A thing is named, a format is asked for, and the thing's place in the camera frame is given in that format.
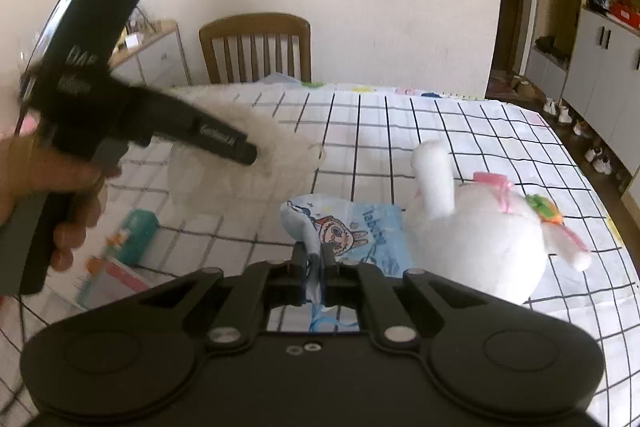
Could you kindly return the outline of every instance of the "plush toy ear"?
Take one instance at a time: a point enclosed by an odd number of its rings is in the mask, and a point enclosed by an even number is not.
[[[547,252],[557,253],[578,271],[584,271],[591,265],[591,252],[567,227],[542,223],[542,233]]]

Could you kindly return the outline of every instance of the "hand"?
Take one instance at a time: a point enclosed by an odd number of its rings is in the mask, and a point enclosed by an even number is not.
[[[11,216],[18,198],[32,192],[85,192],[74,202],[68,221],[54,230],[56,250],[51,255],[54,270],[73,264],[71,250],[84,243],[86,228],[93,228],[102,209],[98,192],[102,176],[119,175],[119,169],[100,172],[88,162],[41,148],[34,135],[0,141],[0,225]]]

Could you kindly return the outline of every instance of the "wooden chair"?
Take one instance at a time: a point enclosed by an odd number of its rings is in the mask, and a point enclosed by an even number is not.
[[[239,82],[246,82],[249,79],[256,82],[262,76],[270,74],[272,63],[269,42],[273,40],[275,40],[275,71],[283,73],[284,42],[287,54],[286,73],[289,76],[296,76],[294,49],[297,48],[300,55],[299,78],[302,82],[311,82],[311,26],[303,18],[286,13],[233,15],[204,25],[200,28],[199,35],[211,84],[223,83],[225,73],[228,83],[235,82],[235,78]],[[262,40],[262,74],[258,67],[256,37],[258,37],[258,43]],[[249,57],[244,52],[246,46],[250,49]],[[221,55],[224,55],[224,70],[218,67],[215,47],[218,48],[218,59],[222,60]]]

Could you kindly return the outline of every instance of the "pink bow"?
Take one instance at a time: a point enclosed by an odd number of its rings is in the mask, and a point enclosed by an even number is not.
[[[505,213],[511,212],[509,192],[513,188],[513,183],[504,174],[494,174],[493,172],[474,172],[474,181],[493,185],[498,189],[498,201],[500,210]]]

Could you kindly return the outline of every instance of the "cartoon character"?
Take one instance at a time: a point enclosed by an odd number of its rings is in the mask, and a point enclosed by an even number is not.
[[[363,247],[369,243],[366,230],[350,230],[340,219],[336,219],[334,216],[324,216],[316,219],[311,215],[311,210],[308,208],[297,206],[291,201],[287,201],[287,204],[290,208],[305,214],[311,220],[316,230],[318,230],[320,243],[329,245],[336,257],[340,257],[352,248]],[[351,223],[351,227],[356,228],[357,224]]]

